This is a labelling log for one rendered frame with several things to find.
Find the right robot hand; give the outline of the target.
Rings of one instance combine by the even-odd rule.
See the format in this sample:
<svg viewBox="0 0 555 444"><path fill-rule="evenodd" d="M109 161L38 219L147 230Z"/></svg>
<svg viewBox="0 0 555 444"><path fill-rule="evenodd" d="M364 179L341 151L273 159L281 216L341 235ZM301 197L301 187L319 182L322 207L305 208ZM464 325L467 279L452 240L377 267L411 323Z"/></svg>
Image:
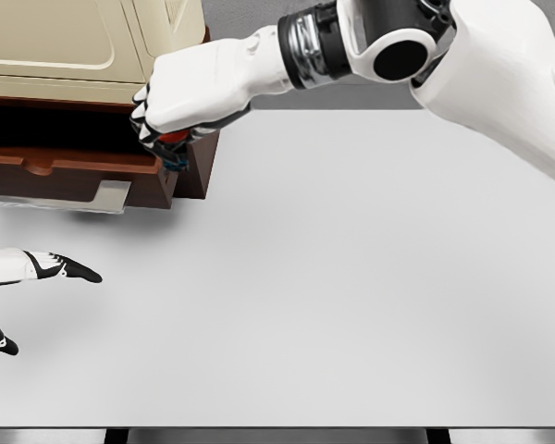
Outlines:
<svg viewBox="0 0 555 444"><path fill-rule="evenodd" d="M239 85L247 39L222 39L159 56L148 83L132 98L131 126L140 143L162 162L158 139L180 130L196 142L251 109Z"/></svg>

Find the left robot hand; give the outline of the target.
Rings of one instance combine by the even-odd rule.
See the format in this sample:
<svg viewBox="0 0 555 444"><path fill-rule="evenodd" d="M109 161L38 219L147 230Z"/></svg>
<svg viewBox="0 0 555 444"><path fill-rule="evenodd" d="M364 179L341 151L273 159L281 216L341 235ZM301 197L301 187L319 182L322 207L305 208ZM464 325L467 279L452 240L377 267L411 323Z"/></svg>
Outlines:
<svg viewBox="0 0 555 444"><path fill-rule="evenodd" d="M81 278L91 283L103 281L101 275L88 266L58 253L31 252L19 248L0 249L0 286L54 277ZM19 353L16 342L1 327L0 352L10 356Z"/></svg>

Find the red and black switch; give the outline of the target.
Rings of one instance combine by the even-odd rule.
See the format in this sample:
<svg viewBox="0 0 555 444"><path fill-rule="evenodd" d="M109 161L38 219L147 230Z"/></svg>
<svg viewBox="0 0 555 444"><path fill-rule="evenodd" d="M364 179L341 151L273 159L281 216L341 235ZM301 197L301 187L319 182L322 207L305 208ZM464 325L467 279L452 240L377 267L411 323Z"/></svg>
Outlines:
<svg viewBox="0 0 555 444"><path fill-rule="evenodd" d="M185 130L163 134L158 139L161 148L161 157L166 169L182 171L189 168L187 155L187 141L190 132Z"/></svg>

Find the brown drawer with silver handle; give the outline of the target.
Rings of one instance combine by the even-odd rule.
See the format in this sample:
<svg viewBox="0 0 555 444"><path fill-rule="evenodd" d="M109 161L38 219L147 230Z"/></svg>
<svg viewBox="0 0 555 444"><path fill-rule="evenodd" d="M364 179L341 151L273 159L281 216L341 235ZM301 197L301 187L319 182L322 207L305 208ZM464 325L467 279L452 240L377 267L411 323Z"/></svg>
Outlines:
<svg viewBox="0 0 555 444"><path fill-rule="evenodd" d="M136 148L119 153L74 148L0 147L0 196L88 203L100 184L127 182L124 205L168 209L178 180Z"/></svg>

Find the cream and brown small cabinet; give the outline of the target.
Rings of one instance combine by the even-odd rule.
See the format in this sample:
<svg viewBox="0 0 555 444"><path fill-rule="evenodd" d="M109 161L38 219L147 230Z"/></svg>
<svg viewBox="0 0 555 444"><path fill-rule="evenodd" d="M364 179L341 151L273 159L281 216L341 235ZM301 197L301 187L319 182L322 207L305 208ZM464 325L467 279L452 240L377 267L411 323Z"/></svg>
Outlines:
<svg viewBox="0 0 555 444"><path fill-rule="evenodd" d="M0 147L145 151L130 126L133 94L157 56L209 39L202 0L0 0ZM162 164L178 174L171 203L205 197L217 143L188 145L188 169ZM93 206L117 191L125 206L128 189L103 181L88 203L0 202Z"/></svg>

